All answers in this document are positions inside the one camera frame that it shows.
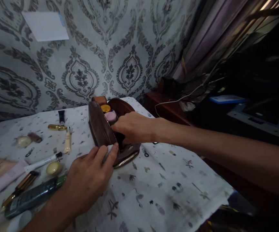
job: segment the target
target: white cable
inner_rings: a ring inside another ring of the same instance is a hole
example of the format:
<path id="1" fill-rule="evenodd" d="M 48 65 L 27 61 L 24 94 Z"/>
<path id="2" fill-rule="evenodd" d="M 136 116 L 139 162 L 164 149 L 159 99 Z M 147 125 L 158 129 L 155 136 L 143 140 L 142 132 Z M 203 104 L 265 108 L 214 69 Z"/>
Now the white cable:
<path id="1" fill-rule="evenodd" d="M 180 99 L 178 99 L 178 100 L 176 100 L 176 101 L 167 101 L 167 102 L 162 102 L 162 103 L 156 104 L 156 105 L 154 106 L 154 109 L 155 109 L 156 114 L 157 114 L 159 117 L 161 117 L 161 116 L 158 114 L 158 111 L 156 110 L 156 106 L 157 106 L 157 105 L 166 104 L 166 103 L 172 103 L 172 102 L 178 102 L 178 101 L 180 101 L 181 99 L 190 96 L 192 93 L 194 93 L 194 92 L 195 92 L 196 90 L 198 90 L 200 87 L 202 87 L 203 85 L 205 85 L 206 81 L 209 79 L 209 77 L 210 77 L 211 73 L 213 72 L 213 70 L 210 72 L 208 78 L 207 78 L 201 85 L 199 85 L 198 87 L 196 87 L 190 94 L 185 95 L 185 96 L 183 96 L 182 98 L 180 98 Z M 212 84 L 212 83 L 214 83 L 214 82 L 220 81 L 220 80 L 222 80 L 222 79 L 224 79 L 224 78 L 225 78 L 225 77 L 221 77 L 221 78 L 219 78 L 219 79 L 217 79 L 217 80 L 215 80 L 215 81 L 211 81 L 211 82 L 208 83 L 208 85 L 209 85 L 209 84 Z"/>

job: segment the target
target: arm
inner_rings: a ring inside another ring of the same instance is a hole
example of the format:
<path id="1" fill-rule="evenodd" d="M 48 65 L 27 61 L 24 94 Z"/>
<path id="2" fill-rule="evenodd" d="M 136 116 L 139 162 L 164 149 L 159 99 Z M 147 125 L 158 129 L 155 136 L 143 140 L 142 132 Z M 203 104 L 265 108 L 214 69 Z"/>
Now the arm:
<path id="1" fill-rule="evenodd" d="M 85 213 L 105 191 L 113 173 L 117 143 L 106 161 L 107 147 L 94 147 L 89 154 L 74 160 L 64 185 L 23 228 L 21 232 L 64 231 L 75 218 Z"/>
<path id="2" fill-rule="evenodd" d="M 149 119 L 136 112 L 120 117 L 112 129 L 125 135 L 125 143 L 163 142 L 184 147 L 279 194 L 279 146 L 163 118 Z"/>

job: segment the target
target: gray patterned wall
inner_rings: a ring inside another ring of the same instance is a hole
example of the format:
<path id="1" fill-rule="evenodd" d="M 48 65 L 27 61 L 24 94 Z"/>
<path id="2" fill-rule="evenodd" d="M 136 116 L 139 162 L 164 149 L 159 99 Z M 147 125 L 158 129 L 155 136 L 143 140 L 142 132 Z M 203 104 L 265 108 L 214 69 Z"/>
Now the gray patterned wall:
<path id="1" fill-rule="evenodd" d="M 171 73 L 200 0 L 0 0 L 0 120 L 140 99 Z M 37 42 L 22 11 L 60 11 L 69 40 Z"/>

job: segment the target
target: person's left hand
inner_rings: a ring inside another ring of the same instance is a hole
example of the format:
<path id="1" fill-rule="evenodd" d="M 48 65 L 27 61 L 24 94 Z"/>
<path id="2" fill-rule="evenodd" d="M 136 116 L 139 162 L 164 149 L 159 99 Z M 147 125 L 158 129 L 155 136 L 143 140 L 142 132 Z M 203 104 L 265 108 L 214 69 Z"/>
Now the person's left hand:
<path id="1" fill-rule="evenodd" d="M 104 164 L 106 146 L 94 147 L 89 154 L 75 159 L 65 183 L 50 201 L 63 205 L 72 218 L 85 213 L 106 190 L 118 149 L 115 143 Z"/>

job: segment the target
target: table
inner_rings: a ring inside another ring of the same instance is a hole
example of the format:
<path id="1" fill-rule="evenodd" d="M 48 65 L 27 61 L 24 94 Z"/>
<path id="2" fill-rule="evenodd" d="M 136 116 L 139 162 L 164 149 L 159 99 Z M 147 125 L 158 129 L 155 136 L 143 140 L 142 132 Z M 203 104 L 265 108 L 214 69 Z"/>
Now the table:
<path id="1" fill-rule="evenodd" d="M 153 117 L 134 98 L 122 100 L 138 113 Z M 61 175 L 94 146 L 88 120 L 88 106 L 65 109 L 65 125 L 73 128 L 72 151 L 60 158 L 64 165 Z M 66 132 L 47 128 L 55 123 L 59 123 L 58 111 L 0 122 L 0 158 L 18 161 L 28 156 L 34 163 L 63 151 Z M 18 148 L 16 138 L 28 132 L 35 132 L 43 141 Z M 30 188 L 49 179 L 46 166 L 37 169 L 41 175 Z M 0 206 L 24 176 L 0 192 Z M 104 194 L 66 231 L 195 231 L 232 192 L 233 188 L 194 152 L 170 144 L 143 143 L 133 162 L 114 170 Z M 4 220 L 0 214 L 0 223 Z"/>

